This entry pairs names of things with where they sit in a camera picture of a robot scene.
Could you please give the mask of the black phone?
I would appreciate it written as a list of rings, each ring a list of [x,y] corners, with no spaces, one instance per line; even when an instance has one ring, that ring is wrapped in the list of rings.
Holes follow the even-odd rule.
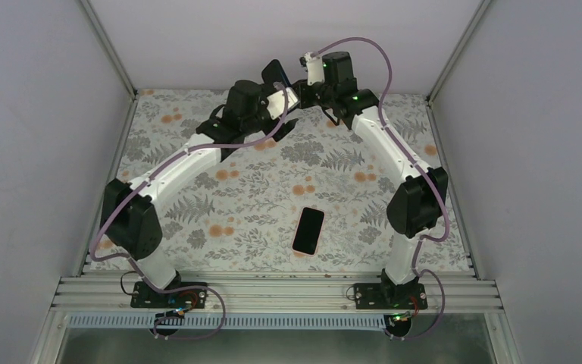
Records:
[[[286,75],[283,65],[278,59],[271,60],[261,71],[261,78],[265,84],[274,85],[275,83],[282,84],[285,88],[291,87],[292,83]]]

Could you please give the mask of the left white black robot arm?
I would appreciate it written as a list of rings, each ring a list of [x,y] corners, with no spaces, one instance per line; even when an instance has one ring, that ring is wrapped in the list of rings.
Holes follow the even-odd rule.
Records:
[[[226,102],[174,154],[129,182],[113,179],[106,185],[100,228],[89,246],[91,259],[104,262],[115,257],[95,252],[99,241],[107,237],[122,248],[118,257],[126,259],[151,288],[151,298],[163,307],[174,305],[181,288],[175,282],[177,270],[160,247],[160,206],[199,174],[248,147],[246,137],[260,132],[263,140],[284,137],[295,126],[286,118],[298,104],[293,88],[282,83],[236,81]]]

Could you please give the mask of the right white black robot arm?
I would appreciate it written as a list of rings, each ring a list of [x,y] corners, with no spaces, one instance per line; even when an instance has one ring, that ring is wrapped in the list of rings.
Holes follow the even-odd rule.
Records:
[[[300,108],[318,106],[331,111],[336,121],[367,144],[396,185],[386,215],[397,242],[380,273],[376,291],[385,306],[398,309],[419,294],[422,274],[417,261],[423,242],[436,239],[431,231],[439,220],[449,226],[449,176],[444,168],[431,167],[407,145],[387,120],[382,98],[358,88],[348,52],[308,52],[299,61],[307,71],[306,79],[293,85]]]

